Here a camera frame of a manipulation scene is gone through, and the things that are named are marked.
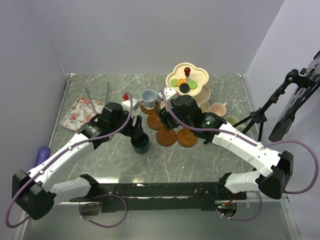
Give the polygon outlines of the black sandwich cookie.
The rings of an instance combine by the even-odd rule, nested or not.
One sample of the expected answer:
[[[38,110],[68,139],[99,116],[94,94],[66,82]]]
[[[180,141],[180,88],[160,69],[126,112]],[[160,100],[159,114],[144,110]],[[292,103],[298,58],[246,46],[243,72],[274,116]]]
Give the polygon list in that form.
[[[185,82],[182,83],[182,84],[179,86],[179,91],[180,91],[181,93],[183,93],[183,94],[188,93],[189,90],[190,90],[190,87],[189,87],[189,85],[188,85],[187,83],[185,83]]]

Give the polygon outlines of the brown wooden coaster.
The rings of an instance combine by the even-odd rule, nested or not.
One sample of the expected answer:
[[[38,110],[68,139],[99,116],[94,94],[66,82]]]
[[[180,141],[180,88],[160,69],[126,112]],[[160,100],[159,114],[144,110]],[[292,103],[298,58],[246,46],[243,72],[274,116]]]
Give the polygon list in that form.
[[[176,132],[171,129],[167,130],[165,127],[160,128],[156,133],[156,141],[164,147],[173,145],[177,140]]]
[[[176,135],[177,142],[185,148],[194,146],[198,138],[187,128],[182,128],[177,132]]]
[[[147,115],[153,114],[155,112],[157,112],[159,109],[159,103],[156,101],[155,102],[155,107],[153,109],[147,109],[144,105],[140,105],[140,110]]]
[[[156,112],[150,114],[147,117],[146,122],[149,128],[153,130],[159,130],[164,127],[164,124],[161,122],[161,119]]]

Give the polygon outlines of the light blue mug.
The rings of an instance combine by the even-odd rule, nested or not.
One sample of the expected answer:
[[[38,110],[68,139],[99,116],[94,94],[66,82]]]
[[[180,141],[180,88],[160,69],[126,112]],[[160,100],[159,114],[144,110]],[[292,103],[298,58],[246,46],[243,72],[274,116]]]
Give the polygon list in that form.
[[[153,89],[145,89],[140,95],[140,104],[147,110],[153,110],[156,107],[158,94]]]

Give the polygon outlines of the dark green teacup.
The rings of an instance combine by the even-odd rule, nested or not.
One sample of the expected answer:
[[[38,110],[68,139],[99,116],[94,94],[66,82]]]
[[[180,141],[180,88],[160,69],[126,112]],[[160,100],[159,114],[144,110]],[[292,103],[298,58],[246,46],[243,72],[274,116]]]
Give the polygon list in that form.
[[[131,138],[130,143],[137,154],[145,154],[149,150],[149,136],[143,133],[138,138]]]

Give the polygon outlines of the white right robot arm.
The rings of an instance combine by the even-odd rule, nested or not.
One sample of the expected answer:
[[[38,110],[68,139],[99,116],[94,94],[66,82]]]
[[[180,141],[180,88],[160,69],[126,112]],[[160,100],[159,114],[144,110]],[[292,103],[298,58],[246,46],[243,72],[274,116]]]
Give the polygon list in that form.
[[[269,198],[279,200],[293,174],[294,156],[263,146],[241,133],[223,117],[202,112],[190,95],[159,94],[164,107],[158,116],[167,130],[179,126],[189,129],[205,144],[212,143],[232,152],[250,164],[254,170],[246,173],[226,173],[220,180],[219,196],[230,199],[234,194],[260,191]]]

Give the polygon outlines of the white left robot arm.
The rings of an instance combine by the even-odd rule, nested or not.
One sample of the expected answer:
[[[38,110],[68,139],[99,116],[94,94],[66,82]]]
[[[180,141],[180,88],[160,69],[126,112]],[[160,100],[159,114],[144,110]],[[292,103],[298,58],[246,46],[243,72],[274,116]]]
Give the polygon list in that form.
[[[99,183],[82,174],[74,180],[57,183],[78,160],[120,133],[137,143],[144,137],[142,117],[134,117],[137,99],[109,102],[100,114],[85,123],[55,154],[28,172],[19,170],[12,177],[12,199],[33,220],[44,217],[54,206],[75,198],[95,200]]]

